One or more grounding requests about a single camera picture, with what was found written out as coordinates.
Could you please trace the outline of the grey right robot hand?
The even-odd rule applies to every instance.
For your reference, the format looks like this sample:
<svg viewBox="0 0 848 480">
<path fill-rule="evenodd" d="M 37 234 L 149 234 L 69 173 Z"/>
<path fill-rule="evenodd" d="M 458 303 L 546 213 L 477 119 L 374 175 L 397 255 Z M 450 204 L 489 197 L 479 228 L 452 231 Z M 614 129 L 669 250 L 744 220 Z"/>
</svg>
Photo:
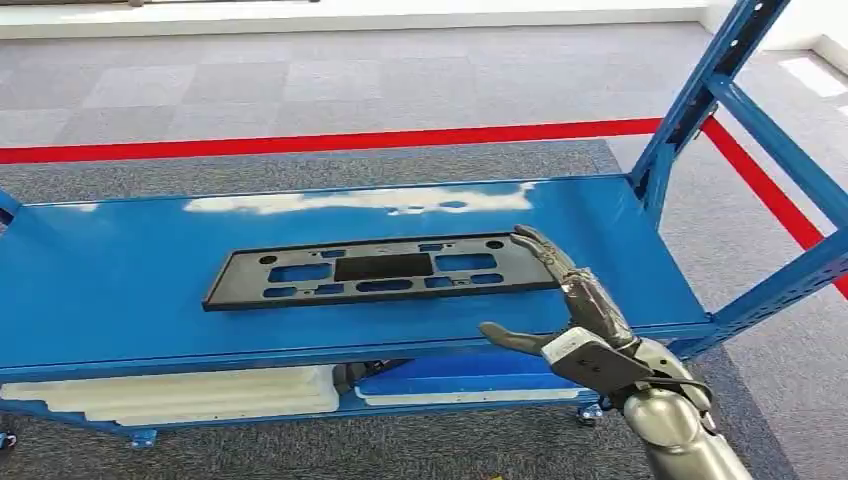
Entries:
<svg viewBox="0 0 848 480">
<path fill-rule="evenodd" d="M 573 356 L 579 348 L 597 345 L 630 363 L 640 340 L 594 273 L 573 260 L 540 231 L 517 225 L 511 241 L 530 251 L 558 283 L 570 314 L 565 329 L 546 336 L 512 332 L 494 322 L 483 322 L 480 332 L 497 346 L 545 358 L 554 363 Z"/>
</svg>

